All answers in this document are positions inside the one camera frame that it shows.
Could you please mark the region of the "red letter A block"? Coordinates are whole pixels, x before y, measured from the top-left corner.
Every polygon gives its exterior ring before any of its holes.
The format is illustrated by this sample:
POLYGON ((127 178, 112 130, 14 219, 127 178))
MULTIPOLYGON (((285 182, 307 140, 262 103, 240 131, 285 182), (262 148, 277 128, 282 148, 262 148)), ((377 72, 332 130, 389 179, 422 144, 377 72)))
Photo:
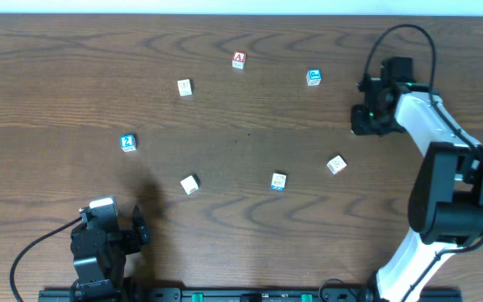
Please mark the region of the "red letter A block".
POLYGON ((242 70, 245 66, 247 54, 242 51, 236 51, 232 56, 232 67, 242 70))

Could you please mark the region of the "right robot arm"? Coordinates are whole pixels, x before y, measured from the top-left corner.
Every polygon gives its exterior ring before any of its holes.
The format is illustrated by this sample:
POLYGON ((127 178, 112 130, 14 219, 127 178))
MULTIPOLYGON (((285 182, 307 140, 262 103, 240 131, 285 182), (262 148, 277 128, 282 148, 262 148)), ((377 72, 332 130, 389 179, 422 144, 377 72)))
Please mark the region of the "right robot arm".
POLYGON ((365 101, 351 110, 352 132, 407 133, 423 156, 408 201, 407 235, 361 297, 419 301, 446 261, 483 245, 483 145, 430 86, 409 75, 364 75, 358 89, 365 101))

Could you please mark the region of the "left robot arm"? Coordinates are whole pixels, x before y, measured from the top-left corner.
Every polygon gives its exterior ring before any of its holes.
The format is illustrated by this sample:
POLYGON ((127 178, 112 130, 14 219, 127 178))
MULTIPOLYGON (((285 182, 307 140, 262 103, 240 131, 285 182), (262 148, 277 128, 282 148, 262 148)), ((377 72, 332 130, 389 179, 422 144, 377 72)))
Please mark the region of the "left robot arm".
POLYGON ((151 242, 138 206, 132 227, 121 229, 117 206, 109 199, 80 209, 81 224, 70 234, 70 250, 77 280, 70 286, 70 301, 135 301, 136 285, 124 276, 127 256, 151 242))

